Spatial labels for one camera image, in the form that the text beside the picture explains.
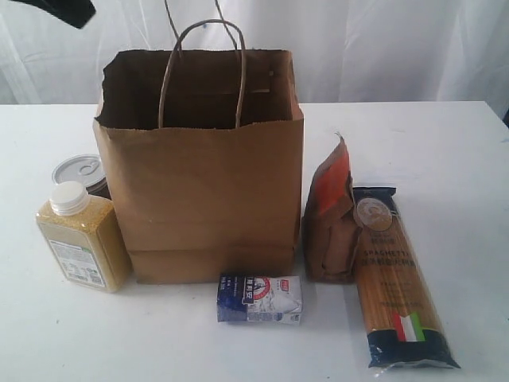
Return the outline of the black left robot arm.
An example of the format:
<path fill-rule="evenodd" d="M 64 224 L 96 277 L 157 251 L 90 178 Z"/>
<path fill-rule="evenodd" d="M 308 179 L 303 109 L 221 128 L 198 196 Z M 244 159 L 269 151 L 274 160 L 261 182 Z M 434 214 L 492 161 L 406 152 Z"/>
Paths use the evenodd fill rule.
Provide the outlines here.
<path fill-rule="evenodd" d="M 24 3 L 35 6 L 77 29 L 82 29 L 96 14 L 96 9 L 89 0 L 34 0 Z"/>

